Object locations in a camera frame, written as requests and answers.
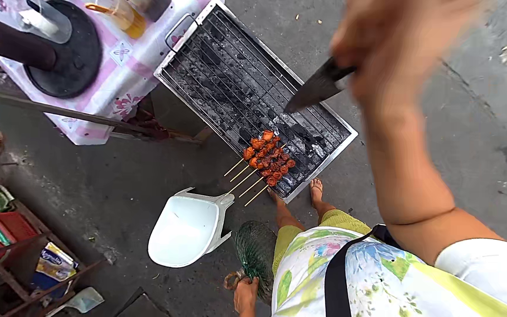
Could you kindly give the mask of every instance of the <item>hand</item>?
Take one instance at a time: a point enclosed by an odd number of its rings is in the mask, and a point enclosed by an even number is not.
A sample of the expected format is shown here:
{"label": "hand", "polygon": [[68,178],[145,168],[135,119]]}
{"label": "hand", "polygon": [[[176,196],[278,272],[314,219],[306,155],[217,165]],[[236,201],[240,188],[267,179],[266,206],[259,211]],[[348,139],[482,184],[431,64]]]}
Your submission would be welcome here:
{"label": "hand", "polygon": [[234,291],[234,309],[242,316],[249,313],[250,316],[255,315],[255,301],[257,299],[257,285],[259,278],[254,277],[253,282],[249,277],[241,280]]}
{"label": "hand", "polygon": [[415,104],[422,83],[478,11],[480,0],[347,0],[331,42],[339,66],[357,66],[353,96],[365,108]]}

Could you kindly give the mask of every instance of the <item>pink floral tablecloth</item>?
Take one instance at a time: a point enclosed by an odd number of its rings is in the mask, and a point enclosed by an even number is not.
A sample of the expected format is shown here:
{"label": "pink floral tablecloth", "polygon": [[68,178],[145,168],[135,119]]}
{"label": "pink floral tablecloth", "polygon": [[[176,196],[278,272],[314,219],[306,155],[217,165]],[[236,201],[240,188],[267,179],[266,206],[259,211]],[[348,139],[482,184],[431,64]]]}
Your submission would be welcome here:
{"label": "pink floral tablecloth", "polygon": [[[70,1],[84,8],[83,1]],[[208,0],[172,1],[170,8],[158,21],[148,22],[144,35],[137,40],[128,37],[100,14],[84,8],[99,33],[103,56],[95,82],[75,98],[59,99],[43,94],[29,81],[23,65],[16,61],[0,57],[0,66],[33,101],[113,119],[126,119],[138,101],[159,83],[153,72],[170,50],[165,44],[167,33],[185,14],[197,16],[207,4]],[[191,18],[183,19],[173,34],[170,34],[167,43],[173,47],[191,23]],[[113,129],[55,114],[46,115],[76,145],[104,144]]]}

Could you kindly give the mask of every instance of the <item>pavement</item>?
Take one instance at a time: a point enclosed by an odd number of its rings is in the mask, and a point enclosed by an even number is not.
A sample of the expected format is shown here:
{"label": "pavement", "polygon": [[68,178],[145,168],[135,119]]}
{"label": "pavement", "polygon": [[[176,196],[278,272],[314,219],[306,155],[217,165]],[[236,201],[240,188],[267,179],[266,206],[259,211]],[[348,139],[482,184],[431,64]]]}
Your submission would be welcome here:
{"label": "pavement", "polygon": [[[227,5],[305,80],[326,60],[343,8],[341,0],[228,0]],[[506,46],[507,1],[498,0],[432,76],[422,100],[432,160],[457,205],[505,239]],[[159,87],[152,98],[165,126],[188,133],[204,126],[166,89]],[[347,92],[328,104],[360,134],[320,174],[323,198],[372,226],[381,218],[361,116]],[[111,138],[104,146],[77,147],[43,114],[6,105],[0,105],[0,130],[7,137],[0,162],[19,163],[0,167],[0,182],[85,262],[105,257],[112,263],[82,281],[105,298],[89,316],[114,315],[140,286],[172,317],[236,316],[233,294],[222,287],[224,276],[240,267],[231,242],[180,269],[154,264],[147,254],[151,229],[172,194],[196,187],[196,193],[216,196],[231,188],[222,175],[237,156],[219,137],[202,146]],[[246,208],[244,203],[238,200],[227,211],[227,229],[259,220],[276,230],[269,196],[260,195]],[[308,189],[289,208],[305,226],[316,225]],[[258,316],[270,314],[258,303]]]}

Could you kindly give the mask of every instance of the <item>grill grate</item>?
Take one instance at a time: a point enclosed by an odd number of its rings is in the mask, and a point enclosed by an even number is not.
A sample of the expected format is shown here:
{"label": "grill grate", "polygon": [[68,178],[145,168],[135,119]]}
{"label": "grill grate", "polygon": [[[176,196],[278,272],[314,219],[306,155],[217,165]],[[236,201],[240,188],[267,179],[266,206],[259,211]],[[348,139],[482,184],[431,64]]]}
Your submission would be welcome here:
{"label": "grill grate", "polygon": [[275,131],[297,163],[277,184],[283,198],[350,135],[321,105],[284,113],[300,84],[220,7],[183,43],[161,76],[240,156],[250,138]]}

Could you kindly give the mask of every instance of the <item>knife blade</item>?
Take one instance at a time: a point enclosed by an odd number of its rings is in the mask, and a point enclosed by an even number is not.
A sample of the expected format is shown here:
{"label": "knife blade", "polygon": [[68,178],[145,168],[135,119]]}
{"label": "knife blade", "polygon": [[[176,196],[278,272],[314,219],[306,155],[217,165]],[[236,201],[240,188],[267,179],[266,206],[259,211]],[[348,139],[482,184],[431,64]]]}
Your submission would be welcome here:
{"label": "knife blade", "polygon": [[355,70],[355,66],[348,68],[338,67],[334,58],[330,57],[289,100],[285,107],[285,112],[297,112],[334,96],[343,90],[343,87],[337,87],[336,82]]}

